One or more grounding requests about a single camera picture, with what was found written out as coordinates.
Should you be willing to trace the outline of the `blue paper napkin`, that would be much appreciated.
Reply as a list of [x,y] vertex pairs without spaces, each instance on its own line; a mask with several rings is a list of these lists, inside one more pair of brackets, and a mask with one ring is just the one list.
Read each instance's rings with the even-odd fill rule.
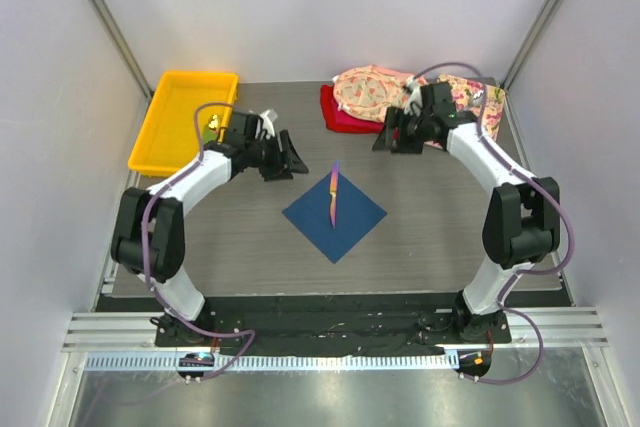
[[387,216],[340,172],[338,164],[282,213],[332,263]]

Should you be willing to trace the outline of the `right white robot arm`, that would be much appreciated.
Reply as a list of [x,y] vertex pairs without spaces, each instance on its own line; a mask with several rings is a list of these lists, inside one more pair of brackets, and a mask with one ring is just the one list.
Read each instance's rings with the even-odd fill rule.
[[419,154],[427,143],[456,158],[489,196],[482,228],[485,252],[473,280],[457,294],[451,329],[472,342],[498,325],[504,300],[519,278],[557,250],[560,240],[559,186],[522,169],[493,140],[479,116],[458,110],[446,82],[409,78],[408,98],[385,114],[372,148]]

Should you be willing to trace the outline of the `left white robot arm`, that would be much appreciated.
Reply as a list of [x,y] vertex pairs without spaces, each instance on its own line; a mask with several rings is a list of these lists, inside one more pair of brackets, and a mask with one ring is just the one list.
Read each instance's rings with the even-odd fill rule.
[[195,157],[147,189],[130,187],[120,199],[110,247],[114,262],[141,279],[164,313],[151,322],[160,332],[193,346],[217,337],[211,304],[184,267],[185,218],[208,194],[253,168],[266,182],[289,180],[309,169],[277,114],[233,111],[216,140],[196,135]]

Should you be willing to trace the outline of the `iridescent rainbow knife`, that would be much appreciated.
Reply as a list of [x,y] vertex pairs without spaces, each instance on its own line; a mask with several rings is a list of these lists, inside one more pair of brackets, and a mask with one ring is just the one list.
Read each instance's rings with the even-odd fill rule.
[[339,183],[339,162],[335,161],[330,174],[329,181],[329,195],[330,195],[330,205],[329,205],[329,219],[331,226],[336,228],[337,223],[337,193],[338,193],[338,183]]

